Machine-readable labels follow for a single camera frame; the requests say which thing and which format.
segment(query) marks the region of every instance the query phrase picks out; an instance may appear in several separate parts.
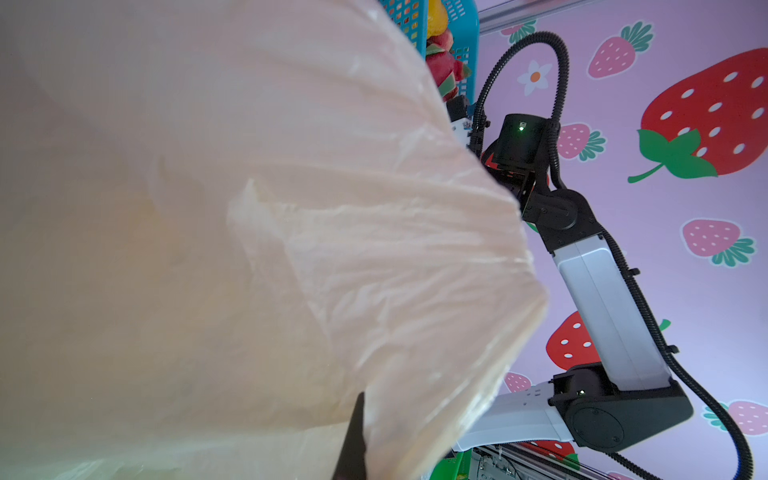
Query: pink wallpaper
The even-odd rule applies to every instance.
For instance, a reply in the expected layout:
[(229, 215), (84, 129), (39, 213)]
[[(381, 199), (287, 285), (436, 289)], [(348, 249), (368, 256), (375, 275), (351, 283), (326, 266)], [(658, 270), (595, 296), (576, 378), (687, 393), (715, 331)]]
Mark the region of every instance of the pink wallpaper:
[[(767, 18), (764, 0), (606, 0), (485, 35), (478, 65), (479, 90), (510, 41), (542, 30), (565, 40), (563, 180), (641, 269), (638, 281), (678, 359), (747, 435), (755, 478), (768, 478)], [(556, 81), (548, 46), (517, 55), (486, 104), (486, 144), (505, 114), (548, 117)], [(550, 313), (502, 394), (599, 358), (588, 332), (573, 328), (580, 323), (568, 291), (529, 233)], [(691, 420), (623, 453), (666, 480), (731, 478), (730, 437), (688, 393)], [(600, 453), (576, 446), (575, 454), (616, 478), (636, 478)]]

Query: plastic bag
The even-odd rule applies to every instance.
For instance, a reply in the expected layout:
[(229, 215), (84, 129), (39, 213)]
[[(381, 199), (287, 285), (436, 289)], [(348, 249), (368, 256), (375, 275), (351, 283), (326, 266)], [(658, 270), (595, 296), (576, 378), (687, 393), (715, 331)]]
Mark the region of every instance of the plastic bag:
[(2, 21), (2, 475), (329, 478), (365, 390), (418, 478), (489, 406), (545, 294), (378, 2)]

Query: strawberry illustration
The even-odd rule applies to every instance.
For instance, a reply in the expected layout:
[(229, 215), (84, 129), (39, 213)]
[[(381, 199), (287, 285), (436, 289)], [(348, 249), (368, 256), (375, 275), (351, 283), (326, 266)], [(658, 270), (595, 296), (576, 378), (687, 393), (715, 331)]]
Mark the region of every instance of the strawberry illustration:
[(682, 234), (693, 255), (710, 257), (715, 265), (733, 268), (749, 263), (755, 253), (755, 240), (740, 238), (741, 229), (735, 223), (700, 218), (683, 225)]
[(600, 132), (593, 131), (590, 133), (588, 125), (565, 125), (560, 129), (558, 153), (566, 160), (576, 158), (577, 155), (581, 161), (594, 160), (605, 150), (601, 146), (604, 143), (605, 139), (600, 136)]
[(504, 383), (511, 393), (522, 392), (531, 388), (531, 380), (527, 376), (510, 372), (504, 377)]
[[(758, 436), (768, 433), (768, 406), (760, 405), (755, 402), (746, 402), (740, 400), (733, 402), (729, 406), (721, 403), (728, 411), (731, 418), (739, 425), (739, 429), (744, 435)], [(709, 407), (704, 408), (705, 419), (710, 420), (710, 425), (718, 427), (725, 431), (723, 423), (712, 413)]]
[(605, 78), (621, 73), (634, 64), (638, 53), (650, 47), (654, 34), (652, 26), (638, 22), (622, 28), (621, 35), (604, 41), (589, 64), (587, 74), (592, 78)]
[(544, 455), (553, 458), (560, 463), (565, 464), (573, 468), (579, 469), (578, 455), (574, 446), (568, 442), (556, 442), (554, 440), (536, 440), (535, 442), (521, 442), (517, 445), (525, 447), (540, 455)]
[(531, 20), (514, 27), (505, 28), (501, 31), (501, 34), (505, 37), (509, 35), (509, 43), (515, 43), (529, 36), (534, 31), (536, 31), (536, 21)]
[[(664, 319), (659, 329), (665, 330), (671, 324), (672, 322)], [(592, 337), (579, 312), (572, 313), (549, 337), (547, 355), (563, 370), (576, 365), (600, 362), (600, 355), (592, 344)]]
[(675, 177), (728, 175), (768, 147), (768, 48), (745, 51), (677, 82), (643, 114), (640, 152)]
[(498, 395), (522, 392), (531, 388), (531, 380), (525, 375), (509, 372), (504, 376), (504, 382), (498, 387)]

